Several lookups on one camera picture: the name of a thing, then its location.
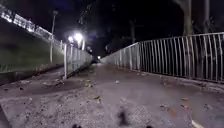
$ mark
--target bright light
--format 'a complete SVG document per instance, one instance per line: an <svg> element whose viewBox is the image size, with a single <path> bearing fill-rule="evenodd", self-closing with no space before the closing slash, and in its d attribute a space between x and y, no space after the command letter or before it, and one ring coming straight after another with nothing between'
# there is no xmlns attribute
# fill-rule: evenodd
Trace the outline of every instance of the bright light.
<svg viewBox="0 0 224 128"><path fill-rule="evenodd" d="M68 41L71 42L71 43L74 42L74 40L73 40L73 38L71 36L68 37Z"/></svg>
<svg viewBox="0 0 224 128"><path fill-rule="evenodd" d="M11 19L9 19L9 18L7 18L7 21L8 21L9 23L12 23L12 20L11 20Z"/></svg>
<svg viewBox="0 0 224 128"><path fill-rule="evenodd" d="M28 30L28 32L33 32L33 30L31 28L28 28L27 30Z"/></svg>
<svg viewBox="0 0 224 128"><path fill-rule="evenodd" d="M78 44L81 43L81 41L83 40L83 36L80 33L76 33L74 36L75 40L78 42Z"/></svg>

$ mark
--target white railing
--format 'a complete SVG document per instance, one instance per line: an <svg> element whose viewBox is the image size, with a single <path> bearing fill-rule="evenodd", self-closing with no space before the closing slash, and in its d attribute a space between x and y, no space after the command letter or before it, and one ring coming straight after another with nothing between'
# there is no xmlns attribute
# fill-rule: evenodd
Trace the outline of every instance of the white railing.
<svg viewBox="0 0 224 128"><path fill-rule="evenodd" d="M102 61L123 68L189 79L224 82L224 33L149 40Z"/></svg>

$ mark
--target ground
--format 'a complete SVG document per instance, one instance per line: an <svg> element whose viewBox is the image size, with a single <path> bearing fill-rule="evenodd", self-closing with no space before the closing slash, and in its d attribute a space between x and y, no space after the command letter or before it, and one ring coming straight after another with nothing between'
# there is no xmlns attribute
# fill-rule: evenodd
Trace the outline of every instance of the ground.
<svg viewBox="0 0 224 128"><path fill-rule="evenodd" d="M66 81L63 69L0 87L13 128L223 128L224 95L158 75L93 65Z"/></svg>

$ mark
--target paved path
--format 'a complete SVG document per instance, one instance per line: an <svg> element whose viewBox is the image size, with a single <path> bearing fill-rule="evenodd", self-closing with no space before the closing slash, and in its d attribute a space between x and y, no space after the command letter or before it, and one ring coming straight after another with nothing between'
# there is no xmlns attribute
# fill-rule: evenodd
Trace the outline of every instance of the paved path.
<svg viewBox="0 0 224 128"><path fill-rule="evenodd" d="M192 120L224 126L222 94L104 65L64 82L59 72L0 87L13 128L194 128Z"/></svg>

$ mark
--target fallen leaf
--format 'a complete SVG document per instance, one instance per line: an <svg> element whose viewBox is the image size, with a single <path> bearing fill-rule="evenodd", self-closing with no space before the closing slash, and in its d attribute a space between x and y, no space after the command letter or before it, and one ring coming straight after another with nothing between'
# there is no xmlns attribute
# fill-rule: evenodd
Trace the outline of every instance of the fallen leaf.
<svg viewBox="0 0 224 128"><path fill-rule="evenodd" d="M194 120L191 121L192 125L195 127L195 128L204 128L202 125L198 124L197 122L195 122Z"/></svg>
<svg viewBox="0 0 224 128"><path fill-rule="evenodd" d="M8 92L8 91L9 91L9 89L8 89L8 88L4 88L4 91L5 91L5 92Z"/></svg>
<svg viewBox="0 0 224 128"><path fill-rule="evenodd" d="M97 103L98 103L98 104L101 104L101 99L98 99L98 100L97 100Z"/></svg>
<svg viewBox="0 0 224 128"><path fill-rule="evenodd" d="M184 108L189 108L187 103L182 103L181 106L184 107Z"/></svg>
<svg viewBox="0 0 224 128"><path fill-rule="evenodd" d="M27 80L22 80L22 81L20 81L20 83L21 83L21 84L29 84L29 83L30 83L30 81L27 81Z"/></svg>
<svg viewBox="0 0 224 128"><path fill-rule="evenodd" d="M92 87L93 87L93 85L89 84L89 85L88 85L88 87L89 87L89 88L92 88Z"/></svg>
<svg viewBox="0 0 224 128"><path fill-rule="evenodd" d="M94 97L93 99L98 100L100 99L100 96Z"/></svg>
<svg viewBox="0 0 224 128"><path fill-rule="evenodd" d="M177 113L176 113L176 111L175 110L173 110L172 108L168 108L168 110L167 110L173 117L177 117Z"/></svg>
<svg viewBox="0 0 224 128"><path fill-rule="evenodd" d="M209 104L205 104L205 106L204 106L206 109L209 109L209 110L212 110L213 108L212 108L212 106L211 105L209 105Z"/></svg>
<svg viewBox="0 0 224 128"><path fill-rule="evenodd" d="M182 100L183 100L183 101L188 101L188 98L187 98L187 97L185 97L185 98L182 98Z"/></svg>
<svg viewBox="0 0 224 128"><path fill-rule="evenodd" d="M142 76L146 76L146 73L142 73Z"/></svg>

